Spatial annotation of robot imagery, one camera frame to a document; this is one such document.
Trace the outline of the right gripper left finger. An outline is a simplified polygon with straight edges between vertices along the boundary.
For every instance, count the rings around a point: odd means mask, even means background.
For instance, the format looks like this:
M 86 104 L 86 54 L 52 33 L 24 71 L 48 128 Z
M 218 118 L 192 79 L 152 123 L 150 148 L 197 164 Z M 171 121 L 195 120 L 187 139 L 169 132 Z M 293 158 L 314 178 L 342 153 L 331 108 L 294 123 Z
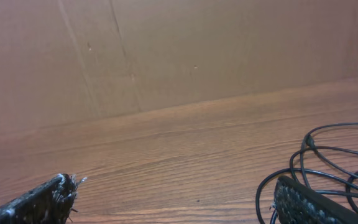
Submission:
M 65 224 L 75 212 L 78 187 L 74 175 L 58 174 L 49 181 L 0 206 L 0 224 L 51 223 Z

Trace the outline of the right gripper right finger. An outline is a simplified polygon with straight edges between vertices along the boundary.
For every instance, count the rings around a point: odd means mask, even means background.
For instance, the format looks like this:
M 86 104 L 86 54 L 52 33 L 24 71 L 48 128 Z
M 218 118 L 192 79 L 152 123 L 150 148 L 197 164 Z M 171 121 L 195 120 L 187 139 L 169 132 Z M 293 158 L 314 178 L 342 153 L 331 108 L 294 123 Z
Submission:
M 312 190 L 287 177 L 278 178 L 273 201 L 271 223 L 358 223 L 358 214 L 325 197 L 356 197 L 352 192 Z

